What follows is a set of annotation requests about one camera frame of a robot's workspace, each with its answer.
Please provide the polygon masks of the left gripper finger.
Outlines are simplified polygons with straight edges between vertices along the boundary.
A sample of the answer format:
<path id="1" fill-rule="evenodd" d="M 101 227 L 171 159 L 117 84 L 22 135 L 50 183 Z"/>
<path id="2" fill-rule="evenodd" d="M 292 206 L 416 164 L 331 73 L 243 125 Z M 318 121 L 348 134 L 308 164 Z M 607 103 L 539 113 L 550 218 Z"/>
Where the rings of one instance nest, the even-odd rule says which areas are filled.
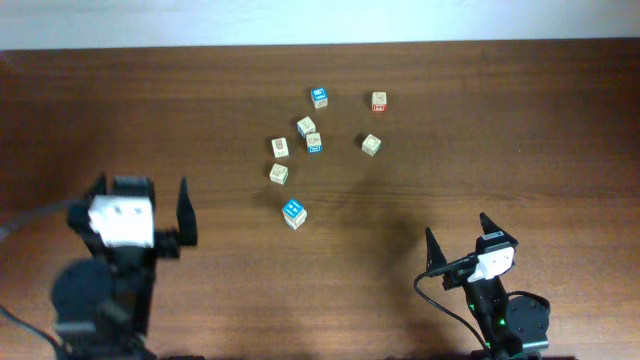
<path id="1" fill-rule="evenodd" d="M 82 200 L 91 203 L 96 196 L 105 195 L 107 192 L 106 174 L 100 174 L 89 189 L 82 195 Z"/>
<path id="2" fill-rule="evenodd" d="M 181 179 L 178 202 L 176 207 L 180 244 L 182 246 L 196 246 L 198 243 L 198 227 L 195 210 L 188 195 L 187 180 Z"/>

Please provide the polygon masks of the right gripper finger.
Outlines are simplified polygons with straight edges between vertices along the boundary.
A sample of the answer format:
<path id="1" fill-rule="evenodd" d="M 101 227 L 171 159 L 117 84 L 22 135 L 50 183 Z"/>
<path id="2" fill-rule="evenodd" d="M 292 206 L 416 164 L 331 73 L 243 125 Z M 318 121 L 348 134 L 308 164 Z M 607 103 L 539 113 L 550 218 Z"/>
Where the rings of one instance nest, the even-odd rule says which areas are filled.
<path id="1" fill-rule="evenodd" d="M 480 225 L 485 235 L 496 233 L 501 231 L 501 228 L 496 225 L 484 212 L 479 214 Z"/>
<path id="2" fill-rule="evenodd" d="M 425 228 L 425 237 L 427 249 L 426 272 L 442 273 L 447 266 L 447 260 L 430 227 Z"/>

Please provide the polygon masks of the red top wooden block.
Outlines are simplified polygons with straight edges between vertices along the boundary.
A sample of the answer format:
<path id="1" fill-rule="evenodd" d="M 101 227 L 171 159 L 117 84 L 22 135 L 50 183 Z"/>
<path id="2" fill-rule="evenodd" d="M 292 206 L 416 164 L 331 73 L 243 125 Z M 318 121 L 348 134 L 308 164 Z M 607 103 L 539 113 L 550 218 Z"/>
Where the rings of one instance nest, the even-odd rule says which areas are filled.
<path id="1" fill-rule="evenodd" d="M 296 217 L 290 217 L 288 214 L 284 214 L 284 220 L 292 230 L 297 230 L 306 221 L 307 215 L 308 212 L 302 210 Z"/>

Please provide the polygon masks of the blue number two block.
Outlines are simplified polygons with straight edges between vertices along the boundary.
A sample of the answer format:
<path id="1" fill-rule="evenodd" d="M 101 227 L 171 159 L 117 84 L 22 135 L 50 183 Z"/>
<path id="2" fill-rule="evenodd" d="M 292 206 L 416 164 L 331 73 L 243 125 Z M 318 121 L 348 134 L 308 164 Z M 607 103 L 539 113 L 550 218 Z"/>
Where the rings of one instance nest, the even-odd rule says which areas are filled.
<path id="1" fill-rule="evenodd" d="M 291 198 L 282 208 L 283 215 L 290 219 L 296 219 L 305 211 L 304 206 L 295 198 Z"/>

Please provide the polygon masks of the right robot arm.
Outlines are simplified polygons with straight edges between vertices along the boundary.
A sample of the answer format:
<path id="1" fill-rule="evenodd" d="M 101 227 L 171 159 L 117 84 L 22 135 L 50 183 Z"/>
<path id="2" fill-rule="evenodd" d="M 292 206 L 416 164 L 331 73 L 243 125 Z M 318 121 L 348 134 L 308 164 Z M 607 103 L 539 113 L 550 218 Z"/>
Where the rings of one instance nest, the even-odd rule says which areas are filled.
<path id="1" fill-rule="evenodd" d="M 452 262 L 446 260 L 432 230 L 425 230 L 426 270 L 415 278 L 414 289 L 476 337 L 481 348 L 471 358 L 540 359 L 549 348 L 550 302 L 531 292 L 505 290 L 500 277 L 514 267 L 519 242 L 486 214 L 481 213 L 479 221 L 483 234 L 476 239 L 475 250 Z M 446 291 L 461 288 L 478 326 L 420 290 L 419 283 L 426 277 L 440 277 Z"/>

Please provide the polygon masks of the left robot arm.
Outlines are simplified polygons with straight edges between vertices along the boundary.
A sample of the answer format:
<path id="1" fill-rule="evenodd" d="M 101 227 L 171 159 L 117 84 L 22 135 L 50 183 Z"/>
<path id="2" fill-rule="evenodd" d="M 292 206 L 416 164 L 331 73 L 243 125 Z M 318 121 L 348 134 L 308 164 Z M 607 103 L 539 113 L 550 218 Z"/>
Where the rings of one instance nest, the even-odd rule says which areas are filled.
<path id="1" fill-rule="evenodd" d="M 50 292 L 62 340 L 60 359 L 152 359 L 146 346 L 156 264 L 198 243 L 188 185 L 180 183 L 177 225 L 154 225 L 155 189 L 147 177 L 100 176 L 74 201 L 68 226 L 90 256 L 66 267 Z"/>

